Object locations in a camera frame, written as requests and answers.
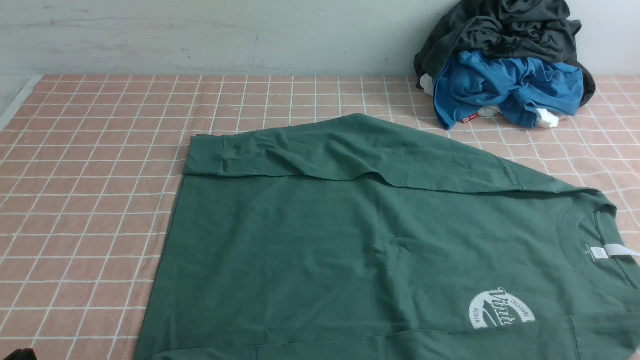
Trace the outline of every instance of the pink grid fabric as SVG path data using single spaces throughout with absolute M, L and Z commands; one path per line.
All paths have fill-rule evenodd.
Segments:
M 640 79 L 597 80 L 558 129 L 446 132 L 413 78 L 46 76 L 0 132 L 0 357 L 131 358 L 196 134 L 364 113 L 600 189 L 640 251 Z

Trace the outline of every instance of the clothing label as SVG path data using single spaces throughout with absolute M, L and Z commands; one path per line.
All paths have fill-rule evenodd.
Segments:
M 604 245 L 604 250 L 607 251 L 607 254 L 609 256 L 622 256 L 622 255 L 628 255 L 628 256 L 640 256 L 640 252 L 635 252 L 631 249 L 628 249 L 622 245 L 618 245 L 618 244 L 607 244 Z
M 464 119 L 460 120 L 459 122 L 466 124 L 467 122 L 470 122 L 471 120 L 475 119 L 478 117 L 478 113 L 475 113 L 469 117 L 465 117 Z
M 593 257 L 596 259 L 609 259 L 609 255 L 607 254 L 607 251 L 601 247 L 592 247 L 591 253 L 593 254 Z
M 513 325 L 536 320 L 529 306 L 503 288 L 485 291 L 469 306 L 469 320 L 474 329 Z

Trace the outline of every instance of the blue shirt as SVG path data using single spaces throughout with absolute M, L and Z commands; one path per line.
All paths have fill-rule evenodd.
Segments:
M 536 108 L 575 115 L 584 93 L 577 67 L 537 58 L 487 59 L 478 50 L 451 56 L 433 87 L 436 114 L 447 130 L 489 105 L 516 125 L 536 127 Z

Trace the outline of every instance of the sweatshirt sleeve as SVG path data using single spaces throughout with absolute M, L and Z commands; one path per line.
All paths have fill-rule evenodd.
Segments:
M 240 135 L 195 136 L 184 174 L 331 181 L 370 174 L 402 188 L 461 193 L 520 189 L 488 152 L 361 114 Z

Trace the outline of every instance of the white cloth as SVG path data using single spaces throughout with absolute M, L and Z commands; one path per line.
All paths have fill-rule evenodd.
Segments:
M 424 74 L 420 78 L 420 86 L 424 89 L 424 93 L 433 96 L 433 79 L 431 76 Z M 483 106 L 478 110 L 478 115 L 481 117 L 494 117 L 496 114 L 501 113 L 500 108 L 497 106 Z M 553 129 L 558 127 L 560 120 L 567 117 L 567 115 L 556 114 L 548 111 L 547 109 L 536 108 L 538 118 L 536 120 L 536 127 L 543 129 Z

